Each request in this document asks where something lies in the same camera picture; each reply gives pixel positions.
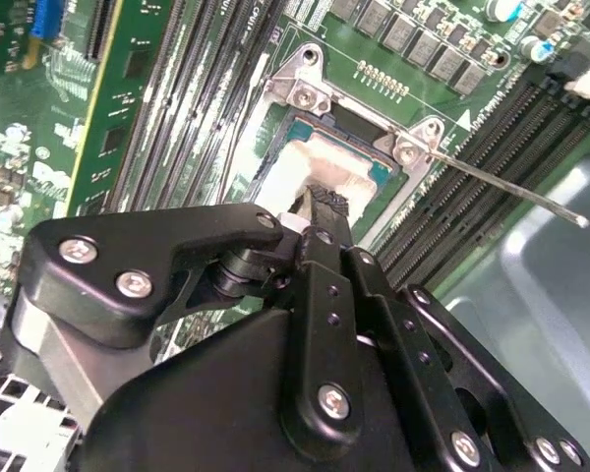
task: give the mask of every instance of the metal screw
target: metal screw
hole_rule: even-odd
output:
[[[415,160],[417,152],[415,147],[408,142],[399,143],[393,150],[393,155],[400,161],[401,164],[407,165]]]
[[[415,295],[415,298],[417,298],[418,302],[423,303],[424,305],[429,305],[431,303],[429,297],[427,297],[426,293],[424,293],[422,290],[413,290],[413,295]]]
[[[451,436],[454,450],[463,462],[470,467],[478,467],[481,463],[479,448],[474,444],[472,438],[462,431],[455,431]]]
[[[72,264],[91,263],[98,256],[94,244],[84,239],[68,239],[59,245],[59,254]]]
[[[116,287],[129,298],[146,298],[153,291],[153,285],[148,277],[134,270],[121,273],[116,279]]]
[[[374,261],[374,258],[372,256],[370,256],[369,254],[367,254],[364,251],[361,251],[361,260],[365,263],[365,264],[375,264],[376,261]]]
[[[275,222],[268,214],[258,213],[256,218],[258,219],[258,222],[265,228],[273,229],[275,227]]]
[[[583,461],[581,460],[581,456],[577,454],[577,450],[574,446],[566,441],[560,441],[561,450],[568,456],[570,460],[572,460],[575,464],[581,466]]]
[[[322,385],[317,395],[319,405],[330,418],[344,420],[350,414],[347,396],[334,385]]]
[[[301,89],[295,92],[295,103],[302,108],[309,108],[315,103],[315,96],[308,90]]]
[[[545,438],[538,438],[535,440],[536,446],[540,450],[542,457],[547,459],[552,464],[558,465],[560,463],[560,455],[555,447]]]
[[[322,229],[317,230],[317,237],[324,241],[326,244],[332,244],[332,236]]]

